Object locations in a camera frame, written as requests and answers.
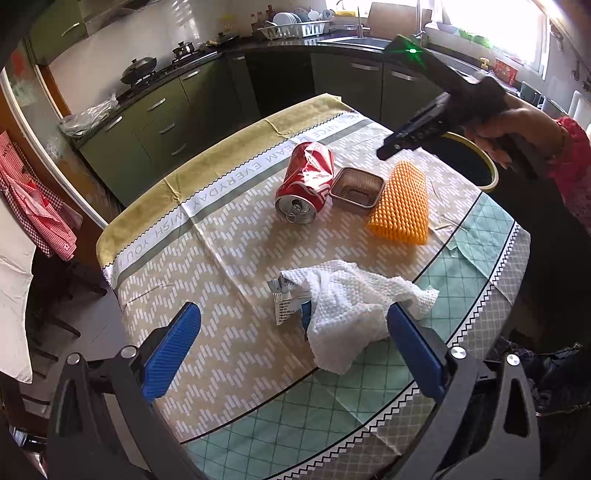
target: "cutting board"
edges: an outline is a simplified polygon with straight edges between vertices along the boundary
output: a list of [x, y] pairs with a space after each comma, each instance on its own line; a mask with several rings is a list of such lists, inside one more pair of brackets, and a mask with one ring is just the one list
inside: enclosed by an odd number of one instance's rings
[[373, 2], [368, 25], [371, 36], [393, 40], [396, 35], [412, 37], [417, 28], [417, 9], [409, 5]]

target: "small brown basket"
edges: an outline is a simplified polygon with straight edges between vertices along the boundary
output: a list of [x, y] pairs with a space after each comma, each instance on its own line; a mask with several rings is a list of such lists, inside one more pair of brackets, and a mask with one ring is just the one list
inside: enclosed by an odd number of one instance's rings
[[336, 206], [365, 216], [378, 203], [384, 184], [384, 179], [373, 173], [345, 167], [336, 176], [329, 195]]

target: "crushed soda can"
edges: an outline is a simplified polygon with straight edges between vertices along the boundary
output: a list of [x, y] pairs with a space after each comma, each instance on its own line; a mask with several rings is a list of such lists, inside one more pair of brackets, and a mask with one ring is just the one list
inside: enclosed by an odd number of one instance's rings
[[303, 142], [291, 154], [275, 208], [291, 223], [310, 223], [324, 208], [335, 179], [335, 157], [325, 145]]

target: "screw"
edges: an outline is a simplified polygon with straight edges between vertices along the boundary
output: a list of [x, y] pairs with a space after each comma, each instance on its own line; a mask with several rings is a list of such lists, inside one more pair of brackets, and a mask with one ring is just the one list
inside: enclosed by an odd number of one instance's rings
[[516, 367], [517, 365], [519, 365], [519, 363], [521, 363], [519, 361], [519, 357], [517, 355], [513, 355], [512, 353], [507, 355], [506, 360], [509, 365], [513, 365], [514, 367]]
[[66, 359], [66, 362], [68, 362], [69, 365], [76, 365], [79, 361], [80, 361], [80, 354], [79, 353], [71, 353], [70, 355], [68, 355], [68, 358]]
[[133, 345], [128, 345], [128, 346], [124, 346], [121, 351], [120, 351], [120, 355], [123, 358], [133, 358], [135, 357], [135, 354], [138, 352], [138, 349], [136, 347], [134, 347]]
[[461, 346], [453, 346], [449, 351], [451, 352], [452, 357], [457, 358], [458, 360], [466, 358], [467, 355], [466, 351]]

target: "pot lid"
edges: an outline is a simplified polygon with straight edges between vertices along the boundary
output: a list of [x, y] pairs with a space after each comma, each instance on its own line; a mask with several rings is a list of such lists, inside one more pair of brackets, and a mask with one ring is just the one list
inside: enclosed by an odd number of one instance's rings
[[127, 67], [125, 69], [125, 71], [123, 72], [123, 76], [127, 75], [128, 73], [133, 72], [134, 70], [140, 69], [141, 67], [143, 67], [144, 65], [146, 65], [147, 63], [150, 63], [151, 61], [154, 61], [155, 58], [154, 57], [144, 57], [143, 59], [133, 59], [131, 61], [131, 65], [129, 67]]

